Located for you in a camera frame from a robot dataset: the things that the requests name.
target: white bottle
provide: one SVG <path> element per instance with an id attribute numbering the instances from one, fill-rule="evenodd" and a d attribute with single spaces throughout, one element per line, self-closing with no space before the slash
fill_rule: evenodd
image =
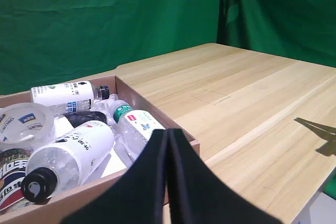
<path id="1" fill-rule="evenodd" d="M 27 163 L 21 185 L 23 196 L 31 202 L 42 202 L 50 195 L 82 185 L 113 144 L 113 133 L 106 124 L 89 121 L 40 147 Z"/>
<path id="2" fill-rule="evenodd" d="M 116 100 L 110 105 L 117 133 L 123 138 L 123 145 L 135 160 L 150 139 L 153 130 L 164 127 L 147 111 L 134 110 L 128 103 Z"/>
<path id="3" fill-rule="evenodd" d="M 109 96 L 109 87 L 94 87 L 89 81 L 33 87 L 30 90 L 31 101 L 49 107 L 54 115 L 90 110 L 95 101 L 108 99 Z"/>

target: green backdrop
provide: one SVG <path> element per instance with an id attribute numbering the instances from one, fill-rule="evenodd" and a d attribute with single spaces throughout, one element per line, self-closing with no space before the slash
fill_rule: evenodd
<path id="1" fill-rule="evenodd" d="M 221 9 L 218 42 L 336 67 L 336 0 L 223 0 Z"/>
<path id="2" fill-rule="evenodd" d="M 0 0 L 0 94 L 217 37 L 219 0 Z"/>
<path id="3" fill-rule="evenodd" d="M 0 94 L 216 41 L 335 67 L 336 0 L 0 0 Z"/>

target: bottle cap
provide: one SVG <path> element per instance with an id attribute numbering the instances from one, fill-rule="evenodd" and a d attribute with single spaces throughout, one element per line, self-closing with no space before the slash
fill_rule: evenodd
<path id="1" fill-rule="evenodd" d="M 56 189 L 57 176 L 49 168 L 40 167 L 29 173 L 21 183 L 23 196 L 34 203 L 43 202 Z"/>
<path id="2" fill-rule="evenodd" d="M 110 89 L 108 86 L 99 86 L 101 91 L 101 99 L 106 100 L 110 98 Z"/>

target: wooden table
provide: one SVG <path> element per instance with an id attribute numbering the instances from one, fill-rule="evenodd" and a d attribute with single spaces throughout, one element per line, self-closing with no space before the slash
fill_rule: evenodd
<path id="1" fill-rule="evenodd" d="M 335 68 L 205 44 L 95 76 L 110 73 L 194 135 L 225 184 L 284 223 L 334 171 L 335 135 L 310 122 L 336 127 Z"/>

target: tape roll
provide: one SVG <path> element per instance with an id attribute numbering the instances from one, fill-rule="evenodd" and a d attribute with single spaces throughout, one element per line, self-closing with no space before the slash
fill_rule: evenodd
<path id="1" fill-rule="evenodd" d="M 27 102 L 0 110 L 0 151 L 34 151 L 54 139 L 54 115 L 47 107 Z"/>

